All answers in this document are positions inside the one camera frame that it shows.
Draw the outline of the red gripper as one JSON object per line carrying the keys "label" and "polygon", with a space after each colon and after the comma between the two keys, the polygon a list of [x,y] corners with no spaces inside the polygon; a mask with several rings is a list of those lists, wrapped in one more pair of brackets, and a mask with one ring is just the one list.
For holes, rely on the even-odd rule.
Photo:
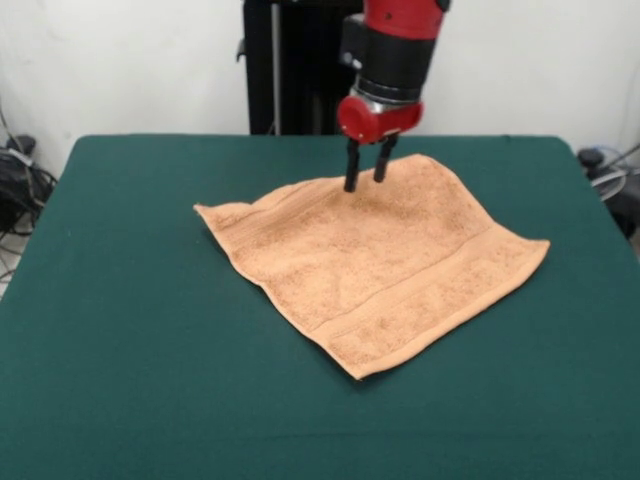
{"label": "red gripper", "polygon": [[337,121],[342,133],[348,137],[347,168],[344,191],[356,191],[360,172],[359,144],[381,141],[376,160],[373,179],[382,183],[386,176],[387,165],[393,149],[398,142],[398,134],[415,128],[423,114],[423,103],[418,102],[400,107],[388,107],[364,98],[350,95],[338,106]]}

